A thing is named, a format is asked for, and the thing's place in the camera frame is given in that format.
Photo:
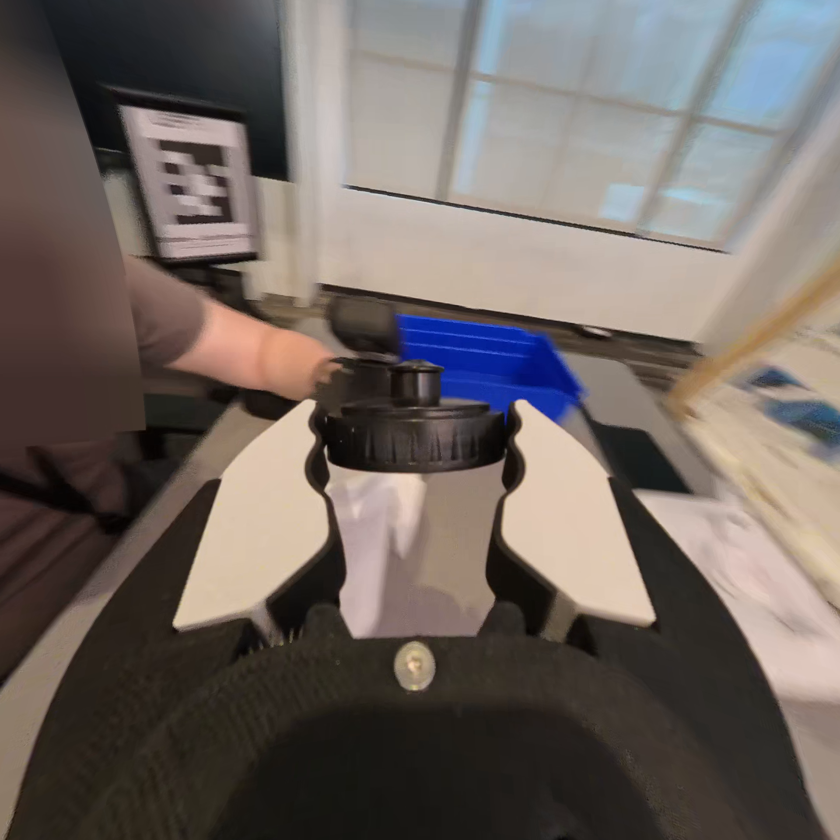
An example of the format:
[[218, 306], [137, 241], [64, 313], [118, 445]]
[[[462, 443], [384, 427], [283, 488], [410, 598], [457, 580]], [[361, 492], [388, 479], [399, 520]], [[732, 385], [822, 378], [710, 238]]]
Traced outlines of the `dark wall screen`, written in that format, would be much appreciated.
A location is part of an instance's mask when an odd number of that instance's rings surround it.
[[253, 173], [289, 176], [277, 2], [42, 2], [91, 145], [126, 151], [106, 88], [245, 114]]

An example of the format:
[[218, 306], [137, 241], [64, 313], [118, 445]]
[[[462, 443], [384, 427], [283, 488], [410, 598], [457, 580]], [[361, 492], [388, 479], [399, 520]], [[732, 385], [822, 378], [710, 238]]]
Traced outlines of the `black sign easel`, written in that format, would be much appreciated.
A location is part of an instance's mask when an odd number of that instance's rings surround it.
[[264, 319], [264, 313], [245, 296], [244, 275], [241, 271], [205, 266], [202, 279], [206, 294], [212, 299], [251, 318], [260, 321]]

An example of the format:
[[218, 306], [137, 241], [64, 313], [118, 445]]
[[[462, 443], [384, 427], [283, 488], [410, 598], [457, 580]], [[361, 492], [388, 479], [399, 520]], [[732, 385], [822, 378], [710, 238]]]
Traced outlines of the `framed marker sign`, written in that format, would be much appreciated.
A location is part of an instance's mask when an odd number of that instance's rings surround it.
[[259, 259], [245, 113], [125, 87], [105, 91], [119, 117], [155, 259], [184, 267]]

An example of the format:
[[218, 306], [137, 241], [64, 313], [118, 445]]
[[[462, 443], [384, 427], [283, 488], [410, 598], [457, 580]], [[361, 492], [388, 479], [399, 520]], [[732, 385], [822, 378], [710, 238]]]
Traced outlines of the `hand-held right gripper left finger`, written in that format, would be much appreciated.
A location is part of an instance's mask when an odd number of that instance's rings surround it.
[[174, 630], [247, 620], [301, 634], [314, 606], [339, 605], [346, 564], [319, 420], [300, 402], [223, 471]]

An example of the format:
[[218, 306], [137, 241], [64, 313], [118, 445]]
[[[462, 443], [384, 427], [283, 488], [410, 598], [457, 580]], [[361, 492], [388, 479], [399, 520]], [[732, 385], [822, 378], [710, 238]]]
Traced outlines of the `white plastic bottle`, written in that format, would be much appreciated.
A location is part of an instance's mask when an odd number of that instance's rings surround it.
[[405, 600], [426, 491], [419, 475], [330, 466], [327, 494], [346, 567], [340, 611], [352, 636], [379, 635]]

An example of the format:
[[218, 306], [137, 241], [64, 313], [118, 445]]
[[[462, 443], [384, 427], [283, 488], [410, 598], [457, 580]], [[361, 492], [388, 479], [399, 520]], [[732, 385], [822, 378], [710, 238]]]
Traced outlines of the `framed glass window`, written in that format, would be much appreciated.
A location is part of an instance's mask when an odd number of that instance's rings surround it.
[[352, 1], [346, 186], [726, 250], [838, 89], [838, 1]]

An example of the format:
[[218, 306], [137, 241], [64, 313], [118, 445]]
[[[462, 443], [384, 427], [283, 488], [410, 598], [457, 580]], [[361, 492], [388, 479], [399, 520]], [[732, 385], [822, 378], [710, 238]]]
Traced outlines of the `blue plastic bin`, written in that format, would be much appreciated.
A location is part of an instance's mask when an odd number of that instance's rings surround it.
[[465, 398], [506, 412], [526, 400], [559, 423], [586, 391], [544, 334], [483, 322], [400, 314], [396, 318], [405, 361], [443, 368], [443, 397]]

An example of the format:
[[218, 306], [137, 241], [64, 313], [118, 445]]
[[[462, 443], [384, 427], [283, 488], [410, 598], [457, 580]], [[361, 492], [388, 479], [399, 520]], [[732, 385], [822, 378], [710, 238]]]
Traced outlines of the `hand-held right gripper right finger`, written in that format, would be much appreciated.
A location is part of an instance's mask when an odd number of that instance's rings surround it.
[[486, 579], [521, 612], [526, 635], [564, 640], [593, 617], [647, 629], [656, 622], [611, 476], [593, 454], [525, 400], [507, 414], [504, 493]]

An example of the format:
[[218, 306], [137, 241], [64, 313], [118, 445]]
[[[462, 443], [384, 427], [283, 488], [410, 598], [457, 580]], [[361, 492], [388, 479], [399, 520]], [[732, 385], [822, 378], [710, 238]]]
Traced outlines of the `printed instruction sheet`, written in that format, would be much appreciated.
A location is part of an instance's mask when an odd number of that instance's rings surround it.
[[838, 608], [838, 322], [795, 332], [697, 393], [686, 430]]

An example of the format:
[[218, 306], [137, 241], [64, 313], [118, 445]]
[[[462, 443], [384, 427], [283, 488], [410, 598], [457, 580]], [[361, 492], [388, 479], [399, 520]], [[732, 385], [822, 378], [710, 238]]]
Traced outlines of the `black rectangular pad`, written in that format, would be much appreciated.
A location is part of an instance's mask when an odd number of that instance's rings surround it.
[[648, 432], [595, 420], [590, 428], [613, 474], [631, 488], [693, 493]]

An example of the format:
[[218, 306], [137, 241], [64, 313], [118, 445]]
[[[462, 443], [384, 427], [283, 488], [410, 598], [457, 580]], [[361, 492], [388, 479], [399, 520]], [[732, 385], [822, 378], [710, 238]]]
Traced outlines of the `dark chair seat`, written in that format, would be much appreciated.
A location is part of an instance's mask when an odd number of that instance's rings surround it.
[[146, 428], [163, 434], [204, 435], [225, 413], [220, 402], [190, 395], [143, 395]]

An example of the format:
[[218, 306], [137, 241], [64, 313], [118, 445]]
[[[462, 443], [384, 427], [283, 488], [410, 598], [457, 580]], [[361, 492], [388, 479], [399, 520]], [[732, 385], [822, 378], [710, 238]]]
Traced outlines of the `black bottle lid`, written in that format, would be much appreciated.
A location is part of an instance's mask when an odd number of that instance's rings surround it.
[[433, 475], [490, 466], [507, 448], [507, 419], [488, 403], [444, 397], [444, 368], [426, 360], [385, 367], [377, 393], [324, 409], [329, 462], [382, 474]]

